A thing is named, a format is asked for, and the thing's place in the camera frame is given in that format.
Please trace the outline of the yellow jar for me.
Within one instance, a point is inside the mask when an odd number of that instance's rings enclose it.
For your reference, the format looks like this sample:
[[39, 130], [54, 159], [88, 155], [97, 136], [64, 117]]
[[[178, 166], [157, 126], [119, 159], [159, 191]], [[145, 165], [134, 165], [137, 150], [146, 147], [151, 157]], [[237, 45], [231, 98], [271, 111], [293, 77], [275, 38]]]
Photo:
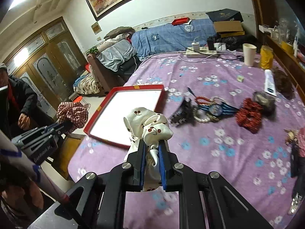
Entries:
[[263, 45], [260, 51], [260, 67], [264, 70], [271, 69], [273, 67], [274, 51], [272, 48]]

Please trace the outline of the red plastic stool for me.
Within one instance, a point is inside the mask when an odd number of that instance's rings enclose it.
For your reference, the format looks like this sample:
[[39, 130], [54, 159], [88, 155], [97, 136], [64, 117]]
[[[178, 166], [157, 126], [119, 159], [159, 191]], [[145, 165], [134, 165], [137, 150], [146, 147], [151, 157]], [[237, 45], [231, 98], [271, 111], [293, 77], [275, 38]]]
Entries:
[[73, 102], [82, 104], [87, 110], [91, 108], [91, 104], [87, 103], [82, 96], [76, 97]]

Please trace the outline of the grey patterned scrunchie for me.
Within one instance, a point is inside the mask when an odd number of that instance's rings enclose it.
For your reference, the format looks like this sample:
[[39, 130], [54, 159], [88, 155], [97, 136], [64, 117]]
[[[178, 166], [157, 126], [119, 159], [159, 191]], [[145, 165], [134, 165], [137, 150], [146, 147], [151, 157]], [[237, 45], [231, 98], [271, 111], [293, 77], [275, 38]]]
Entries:
[[262, 108], [262, 114], [271, 116], [275, 111], [275, 98], [265, 92], [255, 91], [253, 93], [253, 101], [258, 103]]

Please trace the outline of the person in dark jacket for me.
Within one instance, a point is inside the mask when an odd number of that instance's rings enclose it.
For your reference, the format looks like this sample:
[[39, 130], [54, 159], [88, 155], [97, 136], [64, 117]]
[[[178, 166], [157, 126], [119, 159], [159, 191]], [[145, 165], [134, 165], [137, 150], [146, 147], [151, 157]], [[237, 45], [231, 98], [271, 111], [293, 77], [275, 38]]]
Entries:
[[38, 107], [38, 96], [23, 80], [9, 75], [1, 63], [1, 131], [13, 139], [35, 127], [49, 126], [54, 120]]

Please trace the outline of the brown hair wig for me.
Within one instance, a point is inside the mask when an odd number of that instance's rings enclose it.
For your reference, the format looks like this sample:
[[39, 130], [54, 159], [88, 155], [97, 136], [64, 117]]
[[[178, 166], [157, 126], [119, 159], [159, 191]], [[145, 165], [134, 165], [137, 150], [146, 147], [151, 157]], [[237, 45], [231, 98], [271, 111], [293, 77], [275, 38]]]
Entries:
[[294, 96], [294, 90], [288, 76], [278, 67], [273, 67], [272, 73], [274, 75], [276, 90], [286, 99], [291, 100]]

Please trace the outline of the cardboard box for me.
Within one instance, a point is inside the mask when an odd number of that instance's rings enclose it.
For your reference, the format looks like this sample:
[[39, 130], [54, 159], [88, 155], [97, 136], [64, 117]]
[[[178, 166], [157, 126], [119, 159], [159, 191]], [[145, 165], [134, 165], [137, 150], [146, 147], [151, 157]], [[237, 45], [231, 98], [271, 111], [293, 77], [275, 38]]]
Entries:
[[218, 21], [213, 26], [221, 38], [245, 35], [240, 21]]

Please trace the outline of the black hair claw clip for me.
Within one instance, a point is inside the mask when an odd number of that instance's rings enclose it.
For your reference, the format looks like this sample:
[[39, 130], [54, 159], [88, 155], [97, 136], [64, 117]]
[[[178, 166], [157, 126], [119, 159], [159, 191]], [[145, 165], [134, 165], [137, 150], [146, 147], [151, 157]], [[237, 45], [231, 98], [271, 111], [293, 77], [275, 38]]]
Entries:
[[187, 123], [194, 124], [193, 105], [190, 98], [184, 98], [178, 109], [170, 117], [170, 124], [175, 127]]

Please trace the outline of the dark red dotted scrunchie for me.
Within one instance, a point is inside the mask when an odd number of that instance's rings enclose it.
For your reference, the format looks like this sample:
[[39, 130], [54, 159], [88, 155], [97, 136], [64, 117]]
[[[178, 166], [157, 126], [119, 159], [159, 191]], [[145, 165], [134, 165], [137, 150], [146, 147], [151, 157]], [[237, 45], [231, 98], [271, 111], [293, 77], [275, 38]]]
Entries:
[[252, 134], [256, 134], [262, 124], [263, 107], [254, 102], [251, 98], [245, 98], [240, 109], [236, 113], [236, 122]]

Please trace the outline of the red tray white inside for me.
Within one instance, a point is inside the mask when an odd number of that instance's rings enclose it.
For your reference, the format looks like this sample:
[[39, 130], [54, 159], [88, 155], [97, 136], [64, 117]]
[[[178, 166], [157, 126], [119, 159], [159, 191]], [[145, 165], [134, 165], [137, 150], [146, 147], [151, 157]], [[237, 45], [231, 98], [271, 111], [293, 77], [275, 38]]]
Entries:
[[84, 132], [103, 143], [128, 149], [130, 139], [124, 118], [138, 107], [162, 112], [165, 97], [162, 84], [115, 87], [98, 106]]

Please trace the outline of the pink checked scrunchie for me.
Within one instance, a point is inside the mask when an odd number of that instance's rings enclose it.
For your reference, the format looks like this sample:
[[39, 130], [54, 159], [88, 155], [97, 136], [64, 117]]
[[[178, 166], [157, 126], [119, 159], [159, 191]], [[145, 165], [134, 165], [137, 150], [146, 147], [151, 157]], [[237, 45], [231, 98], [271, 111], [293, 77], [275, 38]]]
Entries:
[[87, 108], [80, 102], [61, 102], [57, 108], [57, 122], [67, 123], [66, 133], [83, 128], [88, 121]]

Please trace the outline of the red flat case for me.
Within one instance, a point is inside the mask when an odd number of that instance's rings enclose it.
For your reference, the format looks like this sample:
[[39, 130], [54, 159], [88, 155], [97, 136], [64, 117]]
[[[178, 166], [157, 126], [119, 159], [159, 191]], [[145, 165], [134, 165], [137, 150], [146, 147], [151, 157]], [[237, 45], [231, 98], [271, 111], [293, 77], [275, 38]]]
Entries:
[[182, 24], [188, 23], [189, 21], [190, 21], [190, 18], [188, 18], [188, 17], [177, 18], [172, 21], [172, 25], [173, 26], [182, 25]]

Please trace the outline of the blue strap cartoon watch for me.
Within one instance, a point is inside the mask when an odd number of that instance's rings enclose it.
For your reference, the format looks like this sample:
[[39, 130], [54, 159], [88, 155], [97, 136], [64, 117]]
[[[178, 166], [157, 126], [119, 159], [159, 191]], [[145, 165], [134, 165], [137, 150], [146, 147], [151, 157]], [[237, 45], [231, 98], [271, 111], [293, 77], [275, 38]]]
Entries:
[[233, 116], [239, 111], [238, 108], [233, 107], [225, 102], [212, 103], [209, 105], [198, 105], [198, 108], [215, 117]]

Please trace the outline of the white cherry print scrunchie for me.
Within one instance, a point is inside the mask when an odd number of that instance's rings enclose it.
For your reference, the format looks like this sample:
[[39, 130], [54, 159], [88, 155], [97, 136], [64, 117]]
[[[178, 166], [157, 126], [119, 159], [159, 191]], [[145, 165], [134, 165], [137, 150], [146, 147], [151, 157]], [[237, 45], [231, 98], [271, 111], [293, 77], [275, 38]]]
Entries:
[[143, 190], [153, 191], [160, 186], [161, 182], [159, 141], [169, 140], [173, 136], [173, 131], [163, 114], [143, 107], [133, 109], [128, 116], [124, 117], [124, 124], [130, 133], [131, 145], [127, 154], [138, 150], [140, 140], [147, 145]]

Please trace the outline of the white power strip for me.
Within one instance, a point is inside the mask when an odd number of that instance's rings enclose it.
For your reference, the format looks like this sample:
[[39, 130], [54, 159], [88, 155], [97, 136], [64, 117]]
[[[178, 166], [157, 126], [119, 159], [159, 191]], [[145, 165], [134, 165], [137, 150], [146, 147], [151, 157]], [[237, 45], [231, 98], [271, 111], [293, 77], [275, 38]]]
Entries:
[[204, 56], [215, 56], [217, 54], [218, 52], [216, 50], [209, 50], [207, 47], [200, 47], [196, 50], [193, 47], [189, 47], [185, 52], [187, 58], [200, 58]]

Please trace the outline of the purple floral bed sheet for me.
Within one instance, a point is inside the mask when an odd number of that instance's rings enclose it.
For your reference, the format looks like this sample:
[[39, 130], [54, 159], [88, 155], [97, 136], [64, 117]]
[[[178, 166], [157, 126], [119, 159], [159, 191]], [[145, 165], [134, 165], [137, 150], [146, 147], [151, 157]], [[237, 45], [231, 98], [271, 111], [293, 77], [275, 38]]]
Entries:
[[[237, 76], [243, 76], [243, 82]], [[143, 62], [125, 86], [164, 85], [167, 100], [163, 114], [168, 118], [183, 98], [220, 97], [240, 107], [264, 87], [264, 71], [241, 61], [209, 58], [187, 59], [182, 54], [153, 56]], [[252, 204], [273, 228], [286, 228], [295, 179], [291, 178], [290, 152], [284, 129], [304, 127], [304, 104], [278, 94], [275, 118], [262, 120], [257, 134], [239, 127], [234, 117], [217, 123], [188, 123], [173, 127], [169, 147], [179, 161], [194, 171], [219, 172]], [[77, 182], [87, 172], [102, 174], [122, 163], [126, 150], [85, 137], [68, 165]], [[152, 192], [128, 193], [124, 228], [179, 228], [178, 194], [165, 193], [162, 187]]]

